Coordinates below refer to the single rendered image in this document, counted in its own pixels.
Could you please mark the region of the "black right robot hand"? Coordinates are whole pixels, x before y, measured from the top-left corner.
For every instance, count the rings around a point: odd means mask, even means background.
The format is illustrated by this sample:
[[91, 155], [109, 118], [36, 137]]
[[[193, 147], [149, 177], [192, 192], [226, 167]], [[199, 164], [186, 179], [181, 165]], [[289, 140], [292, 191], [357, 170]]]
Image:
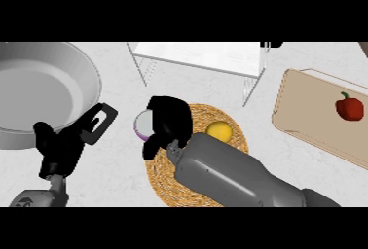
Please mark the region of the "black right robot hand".
[[174, 140], [186, 146], [192, 135], [192, 117], [187, 103], [171, 96], [152, 96], [146, 109], [152, 111], [152, 135], [143, 143], [141, 157], [153, 160], [159, 149], [166, 149]]

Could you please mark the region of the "red bell pepper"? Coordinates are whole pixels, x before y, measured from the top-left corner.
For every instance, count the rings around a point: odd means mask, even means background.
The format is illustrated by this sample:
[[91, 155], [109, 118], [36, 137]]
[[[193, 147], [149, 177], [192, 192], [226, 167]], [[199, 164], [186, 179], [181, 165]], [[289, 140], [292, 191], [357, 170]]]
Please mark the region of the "red bell pepper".
[[363, 103], [341, 92], [342, 99], [335, 102], [336, 113], [345, 121], [360, 121], [363, 118]]

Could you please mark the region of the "beige cutting board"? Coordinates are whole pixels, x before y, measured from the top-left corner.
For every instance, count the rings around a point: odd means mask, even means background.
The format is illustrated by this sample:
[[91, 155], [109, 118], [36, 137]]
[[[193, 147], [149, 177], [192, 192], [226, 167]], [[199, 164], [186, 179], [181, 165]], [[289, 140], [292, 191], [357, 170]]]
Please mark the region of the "beige cutting board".
[[[336, 112], [341, 92], [363, 104], [360, 121]], [[288, 69], [271, 114], [274, 128], [368, 169], [368, 87], [314, 70]]]

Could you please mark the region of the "round woven straw placemat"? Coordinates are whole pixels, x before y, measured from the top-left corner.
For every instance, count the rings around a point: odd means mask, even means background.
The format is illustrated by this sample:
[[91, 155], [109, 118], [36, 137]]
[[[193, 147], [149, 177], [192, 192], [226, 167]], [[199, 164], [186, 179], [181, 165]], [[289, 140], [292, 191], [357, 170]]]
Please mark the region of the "round woven straw placemat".
[[[211, 105], [190, 103], [192, 131], [203, 132], [217, 121], [226, 122], [233, 130], [229, 145], [248, 153], [246, 139], [233, 118]], [[144, 162], [146, 176], [155, 194], [169, 207], [221, 207], [209, 197], [193, 192], [174, 179], [174, 165], [166, 158], [166, 151], [158, 150], [153, 160]]]

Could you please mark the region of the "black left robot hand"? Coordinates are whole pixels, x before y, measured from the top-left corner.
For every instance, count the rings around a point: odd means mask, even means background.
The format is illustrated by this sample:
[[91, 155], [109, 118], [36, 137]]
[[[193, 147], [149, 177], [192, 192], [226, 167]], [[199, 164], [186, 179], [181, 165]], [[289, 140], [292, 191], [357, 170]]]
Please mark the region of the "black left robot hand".
[[79, 134], [84, 130], [93, 131], [97, 122], [98, 119], [85, 124], [75, 122], [59, 133], [45, 122], [33, 124], [35, 149], [42, 155], [39, 178], [45, 179], [54, 174], [67, 177], [72, 174], [84, 147]]

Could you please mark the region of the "grey metal pot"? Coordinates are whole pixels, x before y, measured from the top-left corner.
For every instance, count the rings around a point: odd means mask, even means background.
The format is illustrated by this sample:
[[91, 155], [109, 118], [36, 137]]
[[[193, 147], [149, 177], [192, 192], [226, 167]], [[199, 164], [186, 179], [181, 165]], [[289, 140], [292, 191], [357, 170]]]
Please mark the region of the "grey metal pot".
[[32, 125], [59, 131], [97, 103], [94, 64], [66, 42], [0, 42], [0, 150], [33, 147]]

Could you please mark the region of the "purple-rimmed can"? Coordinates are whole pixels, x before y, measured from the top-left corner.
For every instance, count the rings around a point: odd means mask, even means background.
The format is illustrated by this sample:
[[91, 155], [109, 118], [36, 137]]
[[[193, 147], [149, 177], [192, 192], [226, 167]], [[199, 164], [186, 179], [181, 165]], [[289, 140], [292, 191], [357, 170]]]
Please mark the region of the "purple-rimmed can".
[[153, 134], [152, 129], [152, 111], [146, 109], [138, 113], [132, 122], [132, 131], [135, 136], [146, 141], [149, 136]]

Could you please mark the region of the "yellow lemon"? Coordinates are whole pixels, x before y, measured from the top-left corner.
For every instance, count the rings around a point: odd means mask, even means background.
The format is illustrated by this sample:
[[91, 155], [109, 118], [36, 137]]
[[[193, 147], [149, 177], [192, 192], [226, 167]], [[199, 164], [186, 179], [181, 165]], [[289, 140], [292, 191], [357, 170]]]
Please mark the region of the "yellow lemon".
[[206, 126], [205, 133], [221, 142], [227, 143], [233, 136], [233, 129], [226, 122], [217, 121]]

